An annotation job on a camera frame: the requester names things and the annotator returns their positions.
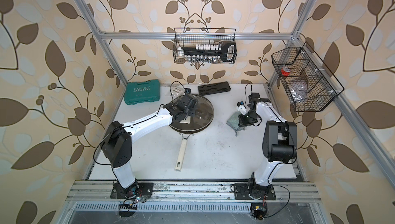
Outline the green fluffy cloth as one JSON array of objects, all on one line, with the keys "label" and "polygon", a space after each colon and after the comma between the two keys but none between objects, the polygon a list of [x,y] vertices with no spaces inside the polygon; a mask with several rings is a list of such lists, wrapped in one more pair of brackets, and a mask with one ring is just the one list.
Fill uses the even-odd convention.
[{"label": "green fluffy cloth", "polygon": [[243,127],[240,127],[240,126],[239,126],[239,115],[241,115],[241,114],[242,114],[242,113],[239,112],[239,111],[234,112],[234,113],[230,116],[230,118],[226,121],[226,124],[227,124],[230,128],[232,128],[232,129],[234,130],[235,136],[237,136],[238,133],[239,133],[240,131],[244,130]]}]

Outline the glass pot lid cream handle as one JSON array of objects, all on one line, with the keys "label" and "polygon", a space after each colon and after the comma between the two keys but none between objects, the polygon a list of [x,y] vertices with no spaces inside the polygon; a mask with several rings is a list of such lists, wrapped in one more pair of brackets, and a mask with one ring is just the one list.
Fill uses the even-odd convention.
[{"label": "glass pot lid cream handle", "polygon": [[173,121],[169,126],[182,134],[194,134],[206,129],[214,119],[214,107],[204,96],[192,94],[197,98],[194,115],[189,116],[182,122]]}]

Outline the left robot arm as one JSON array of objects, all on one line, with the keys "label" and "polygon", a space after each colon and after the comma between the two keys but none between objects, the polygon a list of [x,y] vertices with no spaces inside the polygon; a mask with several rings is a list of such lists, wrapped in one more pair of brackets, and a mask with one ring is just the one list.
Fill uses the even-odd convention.
[{"label": "left robot arm", "polygon": [[157,112],[146,117],[124,124],[118,121],[110,124],[100,148],[127,198],[137,194],[139,188],[130,163],[133,142],[163,126],[180,123],[187,117],[194,116],[197,105],[196,96],[184,94],[177,100],[160,105]]}]

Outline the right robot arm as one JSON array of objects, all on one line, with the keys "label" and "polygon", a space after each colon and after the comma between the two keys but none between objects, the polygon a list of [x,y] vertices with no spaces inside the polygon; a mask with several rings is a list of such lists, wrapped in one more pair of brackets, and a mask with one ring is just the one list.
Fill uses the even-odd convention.
[{"label": "right robot arm", "polygon": [[258,170],[249,179],[248,191],[258,198],[273,191],[272,181],[279,169],[292,164],[297,158],[297,127],[294,122],[284,119],[267,98],[257,92],[248,97],[249,111],[238,116],[238,127],[265,125],[262,151],[264,159]]}]

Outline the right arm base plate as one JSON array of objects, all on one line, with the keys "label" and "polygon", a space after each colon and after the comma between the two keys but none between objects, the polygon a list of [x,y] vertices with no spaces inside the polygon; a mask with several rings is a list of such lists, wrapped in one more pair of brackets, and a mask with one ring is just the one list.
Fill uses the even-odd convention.
[{"label": "right arm base plate", "polygon": [[230,187],[234,193],[235,200],[276,200],[273,186],[260,186],[249,184],[233,184]]}]

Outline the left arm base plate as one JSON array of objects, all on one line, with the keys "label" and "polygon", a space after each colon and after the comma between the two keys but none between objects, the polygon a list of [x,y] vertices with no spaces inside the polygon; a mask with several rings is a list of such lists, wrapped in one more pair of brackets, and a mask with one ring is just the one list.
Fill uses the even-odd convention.
[{"label": "left arm base plate", "polygon": [[137,181],[127,188],[123,188],[118,181],[113,183],[111,199],[131,199],[137,197],[150,198],[153,193],[154,183]]}]

